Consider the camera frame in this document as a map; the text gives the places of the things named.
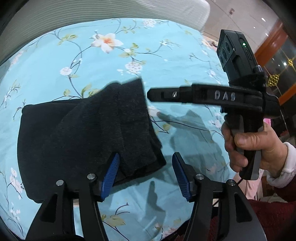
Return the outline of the right forearm white cuff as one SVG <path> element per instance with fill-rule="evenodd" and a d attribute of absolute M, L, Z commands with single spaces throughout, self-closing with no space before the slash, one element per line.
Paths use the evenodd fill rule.
<path fill-rule="evenodd" d="M 285 142 L 284 144 L 287 146 L 287 158 L 279 177 L 274 178 L 271 173 L 267 171 L 267 182 L 276 188 L 286 187 L 293 178 L 295 178 L 295 147 L 289 142 Z"/>

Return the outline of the person's right hand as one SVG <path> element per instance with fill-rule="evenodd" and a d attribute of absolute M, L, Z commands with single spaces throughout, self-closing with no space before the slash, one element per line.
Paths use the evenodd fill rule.
<path fill-rule="evenodd" d="M 260 168 L 268 171 L 273 178 L 280 176 L 287 159 L 288 147 L 281 142 L 270 125 L 265 123 L 262 132 L 237 133 L 232 136 L 229 127 L 224 123 L 222 135 L 233 171 L 240 172 L 248 164 L 247 158 L 236 151 L 236 148 L 248 151 L 259 150 L 261 151 Z"/>

